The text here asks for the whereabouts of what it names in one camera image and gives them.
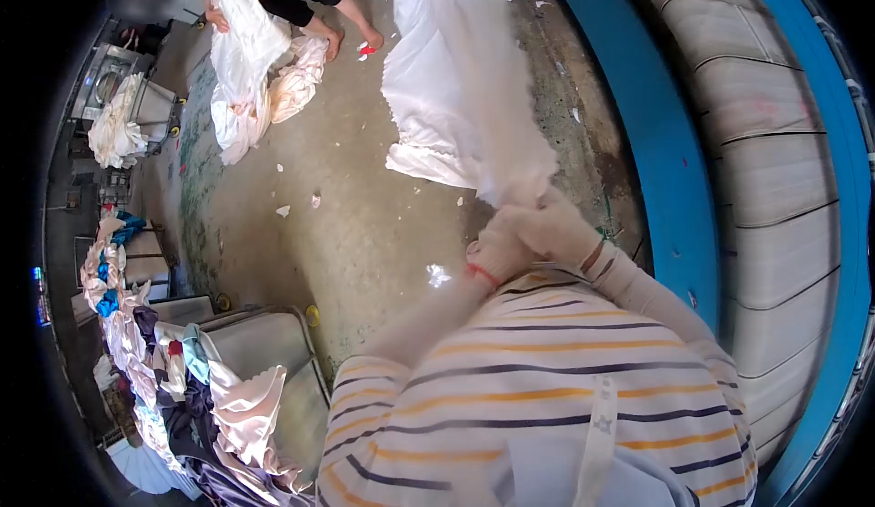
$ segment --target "yellow caster wheel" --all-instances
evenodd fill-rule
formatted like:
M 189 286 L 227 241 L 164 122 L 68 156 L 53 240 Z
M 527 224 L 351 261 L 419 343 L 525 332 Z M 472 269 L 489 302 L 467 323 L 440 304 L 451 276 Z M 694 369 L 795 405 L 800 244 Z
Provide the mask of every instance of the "yellow caster wheel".
M 219 308 L 219 311 L 227 311 L 231 309 L 231 299 L 227 294 L 216 296 L 216 307 Z
M 319 326 L 319 308 L 315 305 L 307 306 L 307 325 L 311 328 Z

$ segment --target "concrete floor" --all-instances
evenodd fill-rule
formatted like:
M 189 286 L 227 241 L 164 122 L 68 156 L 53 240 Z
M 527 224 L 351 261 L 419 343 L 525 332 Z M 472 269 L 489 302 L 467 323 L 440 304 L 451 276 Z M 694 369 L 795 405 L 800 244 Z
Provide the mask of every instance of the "concrete floor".
M 492 213 L 472 190 L 385 168 L 398 133 L 380 93 L 382 60 L 399 37 L 389 38 L 392 0 L 358 1 L 386 47 L 358 62 L 355 27 L 315 7 L 346 31 L 340 56 L 303 111 L 272 125 L 233 166 L 221 164 L 209 115 L 210 28 L 174 26 L 153 79 L 188 96 L 179 146 L 169 141 L 135 175 L 140 212 L 165 224 L 165 250 L 180 257 L 180 293 L 226 293 L 235 306 L 315 303 L 322 319 L 313 338 L 329 379 L 370 332 L 431 289 L 427 264 L 458 273 L 465 246 Z M 535 1 L 509 7 L 530 59 L 535 118 L 559 152 L 556 183 L 647 265 L 635 172 L 597 67 L 559 1 L 541 0 L 549 2 L 541 8 Z M 276 213 L 284 205 L 287 218 Z

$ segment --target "pile of laundry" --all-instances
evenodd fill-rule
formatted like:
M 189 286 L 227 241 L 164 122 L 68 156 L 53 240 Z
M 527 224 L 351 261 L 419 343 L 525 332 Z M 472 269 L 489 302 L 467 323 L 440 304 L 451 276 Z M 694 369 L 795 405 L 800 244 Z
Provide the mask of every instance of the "pile of laundry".
M 290 39 L 287 23 L 271 19 L 258 0 L 210 0 L 227 19 L 230 29 L 213 28 L 210 60 L 216 87 L 210 113 L 216 141 L 225 165 L 240 161 L 257 147 L 270 123 L 297 114 L 322 81 L 328 40 L 314 34 Z M 268 71 L 298 61 L 279 71 L 268 89 Z
M 127 169 L 145 155 L 148 141 L 137 122 L 129 121 L 143 73 L 122 80 L 115 97 L 104 106 L 100 118 L 88 130 L 88 147 L 102 168 Z
M 111 361 L 130 382 L 144 444 L 216 504 L 315 504 L 300 493 L 311 482 L 296 480 L 300 467 L 271 436 L 286 369 L 241 380 L 197 325 L 159 321 L 148 282 L 127 289 L 124 243 L 144 226 L 111 207 L 80 270 Z

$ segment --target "work glove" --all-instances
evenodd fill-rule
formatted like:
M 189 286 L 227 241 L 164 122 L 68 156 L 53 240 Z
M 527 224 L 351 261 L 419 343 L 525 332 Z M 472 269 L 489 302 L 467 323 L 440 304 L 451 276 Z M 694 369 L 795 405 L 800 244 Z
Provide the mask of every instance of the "work glove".
M 537 208 L 505 205 L 493 220 L 509 227 L 535 253 L 575 270 L 602 242 L 596 228 L 554 186 L 541 196 Z
M 497 288 L 528 270 L 534 260 L 535 253 L 516 235 L 508 219 L 496 214 L 469 251 L 467 269 L 482 273 Z

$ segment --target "red string bracelet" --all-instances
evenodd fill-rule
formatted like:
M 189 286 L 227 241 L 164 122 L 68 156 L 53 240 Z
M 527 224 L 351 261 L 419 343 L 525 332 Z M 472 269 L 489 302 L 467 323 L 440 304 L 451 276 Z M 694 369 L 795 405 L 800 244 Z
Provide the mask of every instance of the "red string bracelet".
M 498 288 L 501 286 L 501 281 L 498 281 L 491 273 L 484 270 L 482 267 L 468 262 L 468 265 L 465 266 L 465 272 L 467 272 L 472 277 L 477 275 L 478 273 L 483 277 L 487 278 L 487 281 L 492 284 L 493 288 Z

